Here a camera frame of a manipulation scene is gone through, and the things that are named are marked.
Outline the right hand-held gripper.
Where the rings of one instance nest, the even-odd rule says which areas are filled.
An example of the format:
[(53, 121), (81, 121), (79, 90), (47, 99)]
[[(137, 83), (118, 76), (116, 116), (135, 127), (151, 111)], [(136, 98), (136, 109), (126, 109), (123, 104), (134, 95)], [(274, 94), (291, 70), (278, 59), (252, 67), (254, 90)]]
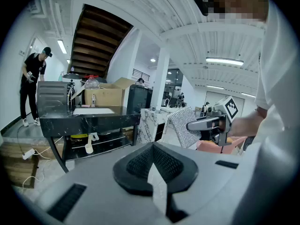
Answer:
[(227, 146), (231, 144), (227, 142), (227, 135), (231, 130), (232, 122), (238, 111), (233, 97), (225, 97), (214, 106), (208, 108), (207, 116), (187, 123), (186, 128), (188, 131), (209, 130), (211, 141), (220, 147)]

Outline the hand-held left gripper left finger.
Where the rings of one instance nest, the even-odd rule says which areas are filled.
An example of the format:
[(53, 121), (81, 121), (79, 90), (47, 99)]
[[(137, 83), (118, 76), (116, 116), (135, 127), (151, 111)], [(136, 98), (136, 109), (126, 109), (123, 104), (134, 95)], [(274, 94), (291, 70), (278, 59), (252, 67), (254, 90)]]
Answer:
[(85, 191), (64, 219), (66, 225), (165, 225), (166, 217), (151, 197), (129, 194), (113, 177), (114, 164), (142, 145), (126, 146), (80, 159), (74, 169), (48, 186), (35, 201), (48, 211), (74, 184)]

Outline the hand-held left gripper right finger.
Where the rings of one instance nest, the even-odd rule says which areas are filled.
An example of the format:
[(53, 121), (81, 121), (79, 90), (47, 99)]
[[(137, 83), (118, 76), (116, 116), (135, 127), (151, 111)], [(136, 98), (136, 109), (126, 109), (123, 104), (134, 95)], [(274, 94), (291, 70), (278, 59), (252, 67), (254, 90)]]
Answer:
[(198, 175), (188, 190), (173, 194), (177, 209), (187, 217), (179, 225), (253, 225), (241, 200), (250, 184), (257, 162), (258, 146), (242, 156), (216, 154), (162, 143), (198, 166)]

